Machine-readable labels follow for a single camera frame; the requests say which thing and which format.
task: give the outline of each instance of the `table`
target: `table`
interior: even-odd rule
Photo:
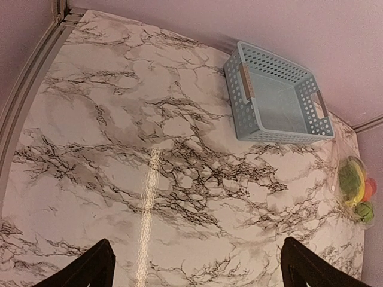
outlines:
[[[364,231],[327,184],[334,142],[238,141],[227,58],[87,11],[23,126],[0,285],[37,283],[101,238],[117,256],[114,286],[282,286],[287,236],[360,278]],[[355,133],[333,122],[357,149]]]

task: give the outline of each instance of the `light blue basket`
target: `light blue basket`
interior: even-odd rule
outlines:
[[[238,42],[224,71],[239,140],[305,144],[334,137],[318,84],[309,70]],[[318,117],[319,107],[323,118]]]

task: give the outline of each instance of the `perforated basket side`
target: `perforated basket side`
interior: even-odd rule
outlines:
[[[240,63],[241,58],[239,57],[238,50],[236,50],[225,63],[224,71],[229,89],[236,135],[238,139],[243,140],[249,134],[258,131],[259,127],[254,114],[254,107],[250,101],[246,100],[244,95],[244,88],[239,73]]]
[[[281,135],[275,133],[259,132],[252,135],[248,135],[247,141],[259,141],[259,142],[280,142],[285,144],[309,144],[316,142],[318,138],[311,136],[292,136],[292,135]]]
[[[288,84],[298,83],[310,72],[305,68],[259,47],[238,42],[239,56],[250,69]]]

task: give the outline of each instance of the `wall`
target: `wall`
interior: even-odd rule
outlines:
[[[378,191],[375,206],[375,225],[366,231],[364,237],[364,282],[381,286],[383,281],[383,126],[358,135],[360,154],[369,169],[369,176],[376,179]]]
[[[0,0],[0,113],[34,48],[53,21],[52,0]]]
[[[331,111],[351,125],[383,111],[383,1],[71,0],[231,51],[238,39],[312,70]]]

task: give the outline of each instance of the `green fruit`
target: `green fruit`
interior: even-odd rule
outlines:
[[[359,203],[355,208],[355,213],[360,216],[363,223],[370,223],[374,217],[372,203],[368,201]]]
[[[360,178],[352,160],[346,159],[339,168],[338,180],[345,201],[349,201],[357,196],[363,178]]]

